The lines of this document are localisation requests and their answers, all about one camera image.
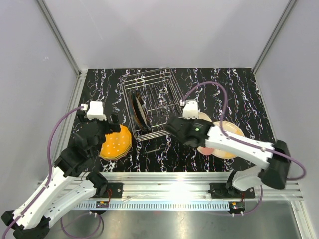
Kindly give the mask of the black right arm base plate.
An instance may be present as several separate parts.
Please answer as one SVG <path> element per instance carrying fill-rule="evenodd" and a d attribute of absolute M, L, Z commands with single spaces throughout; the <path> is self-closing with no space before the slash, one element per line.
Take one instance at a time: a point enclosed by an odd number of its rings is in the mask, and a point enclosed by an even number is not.
<path fill-rule="evenodd" d="M 208 193 L 211 194 L 212 199 L 254 199 L 255 191 L 249 188 L 246 191 L 240 191 L 227 183 L 210 183 Z"/>

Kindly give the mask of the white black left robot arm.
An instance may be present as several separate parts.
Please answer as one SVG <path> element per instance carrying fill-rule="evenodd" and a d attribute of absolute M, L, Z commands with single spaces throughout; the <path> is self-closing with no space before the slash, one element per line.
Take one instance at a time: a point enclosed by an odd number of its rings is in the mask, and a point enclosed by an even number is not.
<path fill-rule="evenodd" d="M 99 155 L 106 135 L 120 132 L 116 114 L 111 122 L 106 117 L 90 120 L 83 112 L 77 113 L 81 129 L 60 153 L 45 181 L 14 211 L 5 211 L 1 219 L 13 230 L 16 239 L 43 239 L 56 221 L 80 202 L 101 198 L 109 191 L 107 179 L 96 170 L 91 171 L 77 188 L 58 199 L 58 195 L 71 184 L 84 169 L 90 167 Z"/>

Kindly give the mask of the blue round plate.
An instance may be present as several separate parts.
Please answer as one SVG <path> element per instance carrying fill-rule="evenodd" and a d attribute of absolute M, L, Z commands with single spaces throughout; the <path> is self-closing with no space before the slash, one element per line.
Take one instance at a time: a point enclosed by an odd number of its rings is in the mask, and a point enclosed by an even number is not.
<path fill-rule="evenodd" d="M 143 129 L 143 117 L 139 108 L 140 102 L 138 100 L 137 94 L 135 92 L 130 92 L 130 107 L 131 107 L 131 114 L 133 115 L 133 119 L 139 129 Z"/>

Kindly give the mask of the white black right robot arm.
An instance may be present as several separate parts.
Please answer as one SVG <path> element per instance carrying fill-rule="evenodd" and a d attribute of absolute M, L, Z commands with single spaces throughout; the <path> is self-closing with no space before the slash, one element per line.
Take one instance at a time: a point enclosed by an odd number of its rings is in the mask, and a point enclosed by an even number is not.
<path fill-rule="evenodd" d="M 283 190 L 288 179 L 291 161 L 283 141 L 275 144 L 261 142 L 225 132 L 221 127 L 203 119 L 172 118 L 165 130 L 179 142 L 192 148 L 213 148 L 232 153 L 250 161 L 254 167 L 230 174 L 224 187 L 214 191 L 220 197 L 237 198 L 255 186 L 266 185 Z"/>

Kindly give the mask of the dark brown round plate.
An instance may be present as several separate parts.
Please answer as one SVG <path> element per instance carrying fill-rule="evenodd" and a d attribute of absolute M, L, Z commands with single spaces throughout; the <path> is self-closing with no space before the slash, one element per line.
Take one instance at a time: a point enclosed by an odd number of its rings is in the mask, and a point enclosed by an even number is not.
<path fill-rule="evenodd" d="M 136 125 L 143 132 L 151 132 L 150 121 L 147 116 L 145 104 L 139 91 L 131 93 L 131 103 L 133 108 L 133 118 Z"/>

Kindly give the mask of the orange dotted scalloped plate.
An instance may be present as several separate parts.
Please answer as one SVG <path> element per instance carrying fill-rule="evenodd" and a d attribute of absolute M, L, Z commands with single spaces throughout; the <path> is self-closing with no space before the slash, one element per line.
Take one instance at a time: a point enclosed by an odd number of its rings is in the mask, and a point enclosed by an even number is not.
<path fill-rule="evenodd" d="M 121 132 L 105 135 L 106 141 L 103 143 L 103 148 L 116 148 L 116 149 L 127 149 L 132 147 L 132 135 L 129 129 L 123 125 L 120 125 Z"/>

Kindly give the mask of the cream orange floral plate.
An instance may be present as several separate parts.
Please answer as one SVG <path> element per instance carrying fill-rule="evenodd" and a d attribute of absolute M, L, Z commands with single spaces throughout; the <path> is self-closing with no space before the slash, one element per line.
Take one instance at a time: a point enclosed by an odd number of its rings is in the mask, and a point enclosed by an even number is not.
<path fill-rule="evenodd" d="M 243 137 L 245 136 L 243 131 L 235 124 L 230 123 L 230 122 L 225 122 L 225 121 L 222 124 L 223 124 L 223 129 L 225 131 L 239 135 L 239 136 L 243 136 Z M 222 151 L 222 150 L 218 150 L 218 149 L 215 149 L 213 151 L 212 155 L 216 156 L 220 159 L 224 159 L 224 160 L 234 159 L 237 157 L 237 155 L 235 155 L 235 154 L 232 154 L 232 153 L 229 153 L 226 151 Z"/>

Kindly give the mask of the cream pink floral plate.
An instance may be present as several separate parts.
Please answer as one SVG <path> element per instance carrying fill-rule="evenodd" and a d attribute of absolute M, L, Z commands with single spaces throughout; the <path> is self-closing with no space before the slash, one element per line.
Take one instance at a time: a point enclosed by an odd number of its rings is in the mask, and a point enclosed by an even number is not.
<path fill-rule="evenodd" d="M 212 122 L 211 118 L 204 112 L 199 112 L 199 118 L 201 120 L 205 120 L 205 121 L 208 121 L 208 122 Z M 199 146 L 197 148 L 197 151 L 199 153 L 201 153 L 202 155 L 205 155 L 205 156 L 210 156 L 213 152 L 214 152 L 214 149 L 213 148 L 207 148 L 207 147 L 201 147 Z"/>

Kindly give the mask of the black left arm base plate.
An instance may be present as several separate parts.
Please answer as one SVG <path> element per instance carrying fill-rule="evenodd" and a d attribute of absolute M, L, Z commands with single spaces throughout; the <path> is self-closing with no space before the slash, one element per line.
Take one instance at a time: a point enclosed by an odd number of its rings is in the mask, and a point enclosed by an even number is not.
<path fill-rule="evenodd" d="M 124 184 L 122 182 L 109 182 L 107 190 L 99 198 L 108 198 L 111 196 L 111 199 L 120 199 L 123 194 L 123 186 Z"/>

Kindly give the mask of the metal wire dish rack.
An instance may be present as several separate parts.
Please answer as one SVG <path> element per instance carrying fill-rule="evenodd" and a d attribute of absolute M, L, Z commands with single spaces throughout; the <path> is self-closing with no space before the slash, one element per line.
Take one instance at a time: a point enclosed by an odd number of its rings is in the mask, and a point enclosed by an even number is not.
<path fill-rule="evenodd" d="M 182 91 L 171 68 L 159 68 L 123 76 L 120 79 L 130 126 L 137 141 L 145 141 L 167 135 L 164 127 L 170 117 L 181 116 Z M 143 132 L 136 125 L 130 107 L 130 92 L 142 95 L 151 132 Z"/>

